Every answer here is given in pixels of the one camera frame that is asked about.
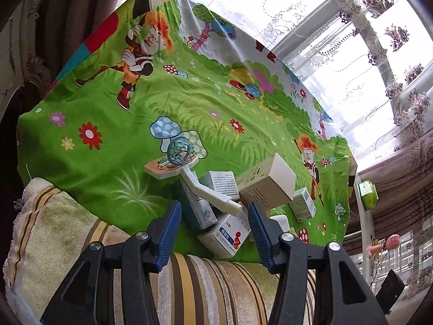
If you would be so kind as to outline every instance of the cartoon character with orange hair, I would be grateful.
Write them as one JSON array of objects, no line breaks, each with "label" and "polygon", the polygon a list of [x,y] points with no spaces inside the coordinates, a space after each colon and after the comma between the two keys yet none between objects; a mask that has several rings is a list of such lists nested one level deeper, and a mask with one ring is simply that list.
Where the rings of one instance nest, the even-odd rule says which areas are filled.
[{"label": "cartoon character with orange hair", "polygon": [[322,200],[322,194],[319,188],[319,169],[314,163],[314,154],[319,151],[319,147],[311,141],[311,138],[306,134],[300,134],[298,140],[294,141],[302,159],[302,163],[308,169],[311,175],[311,199],[316,200],[314,190],[317,190],[320,202],[325,207]]},{"label": "cartoon character with orange hair", "polygon": [[[146,36],[142,36],[142,31],[146,29],[149,31]],[[128,47],[123,50],[120,63],[111,67],[102,66],[92,77],[87,80],[77,79],[75,84],[83,86],[108,69],[123,72],[122,89],[117,96],[117,102],[125,110],[129,110],[129,99],[136,90],[138,79],[141,76],[150,76],[153,72],[153,54],[164,48],[173,52],[174,47],[170,38],[170,26],[161,11],[147,12],[137,25],[128,30],[125,41]]]}]

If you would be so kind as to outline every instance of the blue label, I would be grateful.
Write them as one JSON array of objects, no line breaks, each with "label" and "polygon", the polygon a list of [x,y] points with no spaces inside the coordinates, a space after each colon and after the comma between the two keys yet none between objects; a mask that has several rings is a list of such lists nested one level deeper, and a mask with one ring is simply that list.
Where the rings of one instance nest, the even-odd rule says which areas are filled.
[{"label": "blue label", "polygon": [[219,228],[219,231],[222,233],[222,235],[226,238],[226,240],[229,241],[229,243],[231,245],[233,245],[233,243],[235,243],[235,241],[233,240],[233,238],[231,238],[231,236],[229,235],[229,233],[222,227]]}]

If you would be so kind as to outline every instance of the white glove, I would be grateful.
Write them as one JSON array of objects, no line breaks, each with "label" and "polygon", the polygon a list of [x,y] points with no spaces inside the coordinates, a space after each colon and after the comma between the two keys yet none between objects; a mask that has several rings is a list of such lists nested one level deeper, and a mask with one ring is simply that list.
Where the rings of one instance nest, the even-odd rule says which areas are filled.
[{"label": "white glove", "polygon": [[134,56],[134,54],[131,52],[130,49],[125,48],[125,49],[123,50],[122,61],[125,61],[126,64],[127,64],[128,66],[130,66],[130,67],[131,67],[131,66],[134,66],[134,65],[136,64],[136,62],[135,62],[135,56]]},{"label": "white glove", "polygon": [[128,38],[132,40],[133,37],[138,36],[138,34],[141,33],[143,27],[140,26],[139,24],[132,27],[131,29],[128,30]]}]

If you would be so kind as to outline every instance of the blanket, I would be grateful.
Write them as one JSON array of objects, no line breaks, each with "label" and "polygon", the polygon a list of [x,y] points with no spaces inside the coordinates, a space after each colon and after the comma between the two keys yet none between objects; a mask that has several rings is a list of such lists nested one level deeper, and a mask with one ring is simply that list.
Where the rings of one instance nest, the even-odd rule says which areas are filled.
[{"label": "blanket", "polygon": [[[93,241],[124,242],[129,235],[92,215],[41,178],[24,190],[23,208],[4,265],[6,298],[24,325],[40,325],[44,310],[80,253]],[[279,275],[261,264],[233,263],[173,253],[151,274],[161,325],[267,323]],[[121,271],[114,270],[116,325],[123,324]],[[313,323],[315,272],[309,270],[304,324]]]},{"label": "blanket", "polygon": [[[23,181],[42,177],[134,234],[162,216],[176,178],[144,166],[170,138],[193,145],[197,175],[235,176],[274,153],[317,208],[305,242],[342,242],[349,216],[347,141],[292,71],[241,29],[189,0],[127,0],[79,47],[46,99],[18,124]],[[211,257],[182,223],[174,251]],[[246,241],[232,260],[258,262]]]}]

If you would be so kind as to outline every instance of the red polka dot mushroom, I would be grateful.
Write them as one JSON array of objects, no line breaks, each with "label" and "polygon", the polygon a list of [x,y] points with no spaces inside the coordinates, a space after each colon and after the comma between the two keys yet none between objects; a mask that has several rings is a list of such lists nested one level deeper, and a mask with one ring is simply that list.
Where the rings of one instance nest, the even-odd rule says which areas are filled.
[{"label": "red polka dot mushroom", "polygon": [[175,75],[178,74],[178,71],[176,70],[176,67],[174,65],[172,65],[172,64],[165,64],[164,65],[164,70],[167,73],[170,73],[170,74],[175,74]]},{"label": "red polka dot mushroom", "polygon": [[329,160],[325,158],[323,158],[320,163],[323,165],[324,168],[326,168],[326,166],[330,164]]},{"label": "red polka dot mushroom", "polygon": [[302,242],[310,243],[310,241],[308,240],[308,231],[306,228],[303,228],[302,230],[299,231],[298,237]]}]

